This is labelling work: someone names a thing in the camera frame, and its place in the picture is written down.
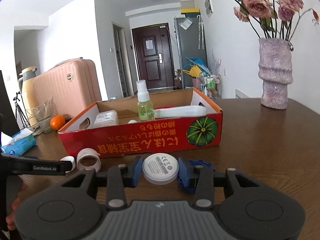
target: suitcase logo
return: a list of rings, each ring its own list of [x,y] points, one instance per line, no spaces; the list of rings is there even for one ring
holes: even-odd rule
[[[67,79],[68,79],[69,81],[73,80],[73,75],[72,75],[71,73],[69,73],[69,74],[67,75]]]

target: suitcase handle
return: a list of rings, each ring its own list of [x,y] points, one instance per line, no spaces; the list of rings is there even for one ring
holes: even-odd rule
[[[60,65],[62,65],[62,64],[64,64],[64,63],[67,63],[67,62],[70,61],[70,60],[77,60],[77,59],[83,59],[83,57],[67,59],[67,60],[65,60],[65,61],[62,61],[62,62],[58,63],[58,64],[55,65],[53,68],[55,68],[55,67],[57,67],[57,66],[60,66]]]

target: spray bottle cap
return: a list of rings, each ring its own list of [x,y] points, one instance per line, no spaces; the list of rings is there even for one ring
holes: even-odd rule
[[[147,102],[150,100],[149,92],[147,90],[147,84],[145,80],[137,81],[138,88],[138,101]]]

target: red box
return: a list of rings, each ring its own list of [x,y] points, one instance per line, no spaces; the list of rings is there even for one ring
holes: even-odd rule
[[[69,121],[58,133],[69,155],[84,148],[95,149],[100,157],[117,157],[132,153],[172,152],[216,146],[220,143],[222,109],[196,89],[150,94],[154,108],[203,105],[206,117],[139,120],[137,97],[93,103]],[[98,113],[116,110],[119,125],[91,129]]]

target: vase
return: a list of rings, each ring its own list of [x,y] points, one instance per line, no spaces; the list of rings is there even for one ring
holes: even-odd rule
[[[259,78],[263,80],[261,104],[286,109],[288,84],[293,82],[290,44],[282,39],[259,39]]]

